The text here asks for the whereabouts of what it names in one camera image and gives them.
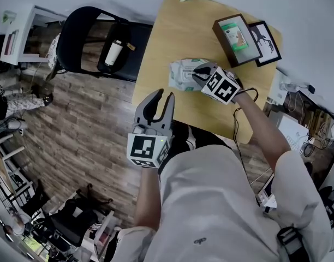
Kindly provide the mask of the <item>person's white shirt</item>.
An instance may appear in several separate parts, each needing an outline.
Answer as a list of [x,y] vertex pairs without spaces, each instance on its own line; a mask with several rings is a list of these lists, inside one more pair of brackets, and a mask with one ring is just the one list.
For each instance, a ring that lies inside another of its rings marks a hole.
[[276,164],[273,215],[258,206],[240,161],[225,146],[176,155],[160,181],[159,229],[121,230],[112,262],[288,262],[277,240],[283,227],[298,230],[312,262],[330,251],[329,218],[295,151]]

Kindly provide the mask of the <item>person's right forearm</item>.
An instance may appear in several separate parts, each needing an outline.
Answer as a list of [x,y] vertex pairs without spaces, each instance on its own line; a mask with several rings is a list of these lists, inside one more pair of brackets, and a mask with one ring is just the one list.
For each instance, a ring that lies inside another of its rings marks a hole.
[[236,95],[235,102],[242,108],[266,161],[275,172],[279,158],[291,150],[286,138],[246,92]]

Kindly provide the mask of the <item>white bottle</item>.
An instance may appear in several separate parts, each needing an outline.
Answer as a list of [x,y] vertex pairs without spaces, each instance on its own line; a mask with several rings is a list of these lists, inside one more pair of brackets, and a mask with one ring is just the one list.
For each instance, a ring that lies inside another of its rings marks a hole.
[[108,54],[105,58],[105,65],[113,66],[123,49],[123,43],[120,40],[114,40],[109,48]]

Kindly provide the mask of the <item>white box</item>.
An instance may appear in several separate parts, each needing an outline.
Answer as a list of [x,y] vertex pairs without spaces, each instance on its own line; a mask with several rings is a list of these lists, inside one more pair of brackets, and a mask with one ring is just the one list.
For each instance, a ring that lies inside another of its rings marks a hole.
[[291,138],[298,138],[301,136],[309,136],[309,131],[306,127],[298,123],[298,120],[285,114],[283,112],[270,111],[269,120],[272,121],[281,133]]

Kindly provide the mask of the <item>white microwave appliance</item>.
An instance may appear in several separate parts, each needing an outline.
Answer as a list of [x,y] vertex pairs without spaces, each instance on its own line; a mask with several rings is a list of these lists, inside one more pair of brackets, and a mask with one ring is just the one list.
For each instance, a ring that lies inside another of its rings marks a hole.
[[263,188],[258,193],[260,206],[264,209],[265,212],[269,213],[271,210],[277,208],[277,203],[275,196],[272,193],[272,183],[273,183],[274,174],[270,176],[268,181],[264,184]]

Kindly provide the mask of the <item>white cabinet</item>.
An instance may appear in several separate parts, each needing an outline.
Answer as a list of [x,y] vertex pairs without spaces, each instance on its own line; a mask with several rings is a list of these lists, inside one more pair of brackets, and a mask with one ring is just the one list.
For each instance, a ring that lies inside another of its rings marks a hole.
[[[29,32],[32,26],[47,27],[51,22],[62,22],[67,17],[41,8],[34,4],[25,4],[18,11],[15,21],[8,24],[5,34],[0,60],[5,63],[17,65],[19,63],[47,63],[47,57],[40,57],[38,53],[25,53],[25,47]],[[19,30],[15,43],[14,53],[5,55],[4,50],[7,43],[8,35],[14,30]]]

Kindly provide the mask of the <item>white radiator unit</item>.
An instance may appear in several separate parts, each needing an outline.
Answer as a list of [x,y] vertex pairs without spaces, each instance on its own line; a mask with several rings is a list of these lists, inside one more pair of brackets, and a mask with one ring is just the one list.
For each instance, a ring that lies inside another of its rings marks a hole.
[[291,79],[276,69],[266,102],[271,105],[283,105],[288,94],[285,85],[290,83]]

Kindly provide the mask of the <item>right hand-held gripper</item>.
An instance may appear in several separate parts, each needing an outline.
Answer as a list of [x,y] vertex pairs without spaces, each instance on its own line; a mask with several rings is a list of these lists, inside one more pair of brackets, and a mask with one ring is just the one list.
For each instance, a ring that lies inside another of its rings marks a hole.
[[[219,67],[216,63],[207,62],[194,69],[192,78],[202,88],[201,92],[223,104],[229,104],[240,90],[234,75]],[[212,74],[203,78],[198,74]]]

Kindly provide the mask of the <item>green tissue packet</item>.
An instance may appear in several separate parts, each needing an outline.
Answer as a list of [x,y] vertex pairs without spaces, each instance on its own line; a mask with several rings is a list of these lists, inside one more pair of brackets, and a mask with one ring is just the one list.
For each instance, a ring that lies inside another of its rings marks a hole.
[[221,29],[233,51],[240,51],[248,47],[248,44],[236,23],[223,25]]

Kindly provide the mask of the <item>person's left forearm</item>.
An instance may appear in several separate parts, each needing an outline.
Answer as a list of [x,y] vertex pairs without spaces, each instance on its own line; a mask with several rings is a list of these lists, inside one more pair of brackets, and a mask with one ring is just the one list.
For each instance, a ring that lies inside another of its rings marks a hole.
[[142,168],[134,225],[157,231],[160,217],[161,199],[158,171],[154,168]]

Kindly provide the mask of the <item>small green plant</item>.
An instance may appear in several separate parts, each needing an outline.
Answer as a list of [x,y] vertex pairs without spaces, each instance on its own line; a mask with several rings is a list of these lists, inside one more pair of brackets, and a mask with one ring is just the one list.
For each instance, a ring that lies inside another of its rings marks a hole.
[[9,10],[5,10],[3,12],[3,18],[2,18],[2,22],[5,24],[11,24],[13,21],[15,21],[17,16],[17,13],[13,12],[13,11],[9,11]]

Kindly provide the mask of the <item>red books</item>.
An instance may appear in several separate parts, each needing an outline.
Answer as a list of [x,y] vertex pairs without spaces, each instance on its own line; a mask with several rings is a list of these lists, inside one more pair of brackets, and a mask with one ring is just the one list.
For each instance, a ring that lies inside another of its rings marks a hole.
[[18,33],[19,30],[14,30],[12,33],[8,35],[7,43],[4,50],[5,55],[12,55],[14,53],[14,48]]

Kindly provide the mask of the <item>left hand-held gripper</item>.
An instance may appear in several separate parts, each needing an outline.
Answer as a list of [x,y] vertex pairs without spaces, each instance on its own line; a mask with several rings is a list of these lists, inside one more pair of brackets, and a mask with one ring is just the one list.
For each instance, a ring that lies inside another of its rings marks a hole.
[[150,125],[163,92],[162,88],[152,92],[136,108],[136,123],[133,124],[133,131],[128,134],[127,159],[137,166],[158,169],[170,150],[175,107],[172,92],[166,99],[161,117]]

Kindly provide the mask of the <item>black backpack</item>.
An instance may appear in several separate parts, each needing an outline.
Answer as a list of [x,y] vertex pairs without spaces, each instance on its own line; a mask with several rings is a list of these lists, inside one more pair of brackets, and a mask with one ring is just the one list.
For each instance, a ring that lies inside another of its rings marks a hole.
[[107,206],[113,202],[111,198],[99,200],[92,188],[92,184],[88,184],[86,191],[76,190],[75,195],[46,220],[51,229],[75,247],[81,246],[86,231],[99,222],[99,214],[109,214]]

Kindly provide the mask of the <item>person's left leg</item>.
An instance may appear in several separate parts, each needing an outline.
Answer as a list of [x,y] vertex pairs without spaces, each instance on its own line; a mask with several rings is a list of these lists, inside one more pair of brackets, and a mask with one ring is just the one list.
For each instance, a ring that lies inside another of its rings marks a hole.
[[167,155],[167,160],[180,153],[196,149],[196,139],[192,129],[188,124],[173,121],[172,122],[172,140],[171,147]]

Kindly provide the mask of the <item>round patterned cushion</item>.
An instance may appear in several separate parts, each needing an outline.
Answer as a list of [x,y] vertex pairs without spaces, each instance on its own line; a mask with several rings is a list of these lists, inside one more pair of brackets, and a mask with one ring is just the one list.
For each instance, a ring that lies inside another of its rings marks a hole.
[[48,58],[48,65],[50,69],[53,69],[56,65],[57,61],[57,55],[56,55],[56,49],[57,49],[57,44],[59,41],[60,34],[58,34],[53,41],[50,44],[48,53],[47,53],[47,58]]

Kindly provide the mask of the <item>dark wooden box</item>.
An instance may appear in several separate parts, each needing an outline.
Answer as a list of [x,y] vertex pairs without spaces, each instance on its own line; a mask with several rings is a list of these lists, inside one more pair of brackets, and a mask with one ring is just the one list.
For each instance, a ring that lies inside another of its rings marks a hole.
[[[247,48],[240,51],[232,50],[228,40],[225,37],[225,34],[221,29],[223,25],[227,25],[230,23],[236,23],[238,25],[248,44]],[[236,14],[216,20],[213,24],[212,29],[232,68],[238,67],[251,61],[255,61],[256,59],[262,57],[258,45],[254,40],[252,31],[249,29],[248,24],[242,14]]]

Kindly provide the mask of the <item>black framed antler picture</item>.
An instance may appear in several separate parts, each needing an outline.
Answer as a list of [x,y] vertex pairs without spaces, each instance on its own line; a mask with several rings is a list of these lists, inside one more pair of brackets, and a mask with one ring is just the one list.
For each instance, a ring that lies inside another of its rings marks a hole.
[[255,60],[257,67],[279,61],[282,59],[276,42],[265,21],[250,23],[249,29],[252,31],[254,40],[258,45],[262,57]]

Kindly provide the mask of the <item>person's right leg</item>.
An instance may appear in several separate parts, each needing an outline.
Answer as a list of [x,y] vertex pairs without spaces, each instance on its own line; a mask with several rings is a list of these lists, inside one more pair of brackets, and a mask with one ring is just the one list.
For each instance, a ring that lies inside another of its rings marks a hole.
[[191,135],[195,140],[195,148],[201,148],[209,145],[221,145],[231,149],[231,147],[229,147],[222,139],[211,132],[194,126],[189,126],[189,129],[191,130]]

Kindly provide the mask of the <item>black folding chair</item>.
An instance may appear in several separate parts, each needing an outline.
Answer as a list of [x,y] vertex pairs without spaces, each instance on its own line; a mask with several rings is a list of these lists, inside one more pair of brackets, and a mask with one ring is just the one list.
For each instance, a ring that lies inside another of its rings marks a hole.
[[[113,18],[113,24],[105,39],[95,40],[96,43],[103,42],[104,46],[97,64],[97,71],[92,72],[81,68],[81,59],[84,46],[89,42],[88,34],[101,14]],[[131,22],[96,7],[78,8],[68,16],[60,33],[56,49],[58,63],[62,69],[72,73],[135,82],[152,29],[152,25]],[[108,66],[104,61],[114,40],[120,40],[123,43],[123,49],[115,64]],[[127,43],[134,45],[135,51],[129,49]]]

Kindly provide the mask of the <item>person's leg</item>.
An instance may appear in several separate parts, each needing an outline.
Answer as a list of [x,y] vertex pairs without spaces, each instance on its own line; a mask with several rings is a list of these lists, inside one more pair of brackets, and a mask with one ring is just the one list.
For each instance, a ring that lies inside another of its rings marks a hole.
[[191,130],[191,135],[195,140],[195,148],[201,148],[209,145],[221,145],[231,149],[231,147],[229,147],[222,139],[211,132],[194,126],[189,126],[189,129]]
[[167,155],[167,160],[180,153],[196,149],[196,139],[192,129],[188,124],[173,121],[172,122],[172,140],[171,147]]

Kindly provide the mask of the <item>white wet wipes pack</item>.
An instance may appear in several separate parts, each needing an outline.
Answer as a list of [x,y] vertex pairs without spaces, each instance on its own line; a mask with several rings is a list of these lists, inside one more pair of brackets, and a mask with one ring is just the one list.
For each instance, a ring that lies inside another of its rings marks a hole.
[[[185,58],[169,65],[169,87],[179,91],[201,91],[201,87],[193,80],[194,69],[203,64],[210,62],[203,58]],[[211,74],[198,74],[203,78]]]

